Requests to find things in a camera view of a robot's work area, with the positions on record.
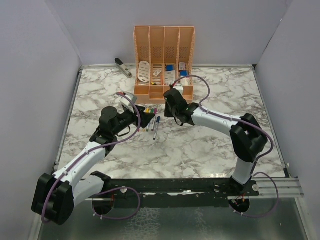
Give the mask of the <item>white pen magenta end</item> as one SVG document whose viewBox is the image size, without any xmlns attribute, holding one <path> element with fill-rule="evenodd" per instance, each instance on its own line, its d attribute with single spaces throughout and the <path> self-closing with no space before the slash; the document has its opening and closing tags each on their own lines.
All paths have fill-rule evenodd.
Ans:
<svg viewBox="0 0 320 240">
<path fill-rule="evenodd" d="M 153 132 L 154 129 L 155 129 L 155 124 L 156 124 L 156 120 L 157 120 L 157 114 L 155 113 L 154 114 L 154 118 L 153 118 L 153 122 L 152 122 L 152 125 L 151 125 L 151 131 Z"/>
</svg>

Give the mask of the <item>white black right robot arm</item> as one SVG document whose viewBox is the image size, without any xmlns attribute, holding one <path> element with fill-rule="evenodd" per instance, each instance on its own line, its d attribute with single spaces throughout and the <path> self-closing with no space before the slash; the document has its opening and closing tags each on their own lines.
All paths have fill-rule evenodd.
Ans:
<svg viewBox="0 0 320 240">
<path fill-rule="evenodd" d="M 249 113 L 241 117 L 228 116 L 210 111 L 198 103 L 187 103 L 175 88 L 166 91 L 163 96 L 165 117 L 174 118 L 177 123 L 181 122 L 181 126 L 206 127 L 230 137 L 237 162 L 229 189 L 236 196 L 246 192 L 256 161 L 268 142 L 267 133 L 255 117 Z"/>
</svg>

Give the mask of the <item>white pen blue end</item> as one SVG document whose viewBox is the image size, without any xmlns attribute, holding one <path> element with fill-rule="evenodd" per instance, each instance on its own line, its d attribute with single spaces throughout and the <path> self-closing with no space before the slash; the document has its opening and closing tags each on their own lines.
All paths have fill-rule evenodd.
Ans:
<svg viewBox="0 0 320 240">
<path fill-rule="evenodd" d="M 157 122 L 156 125 L 155 125 L 154 134 L 153 134 L 153 140 L 154 140 L 154 141 L 155 141 L 156 138 L 157 138 L 158 129 L 159 129 L 159 122 Z"/>
</svg>

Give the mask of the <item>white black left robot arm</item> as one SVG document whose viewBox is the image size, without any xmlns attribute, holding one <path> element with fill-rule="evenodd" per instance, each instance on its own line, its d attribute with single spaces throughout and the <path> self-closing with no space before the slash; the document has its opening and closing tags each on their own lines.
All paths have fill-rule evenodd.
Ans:
<svg viewBox="0 0 320 240">
<path fill-rule="evenodd" d="M 110 193 L 111 186 L 106 182 L 108 177 L 101 173 L 81 180 L 115 145 L 120 144 L 118 137 L 121 131 L 131 125 L 144 129 L 155 117 L 155 114 L 146 113 L 145 108 L 138 105 L 133 109 L 124 107 L 123 110 L 123 113 L 118 113 L 115 107 L 103 108 L 99 125 L 84 150 L 64 168 L 39 177 L 31 210 L 41 216 L 43 223 L 62 225 L 77 204 L 92 195 L 103 198 Z"/>
</svg>

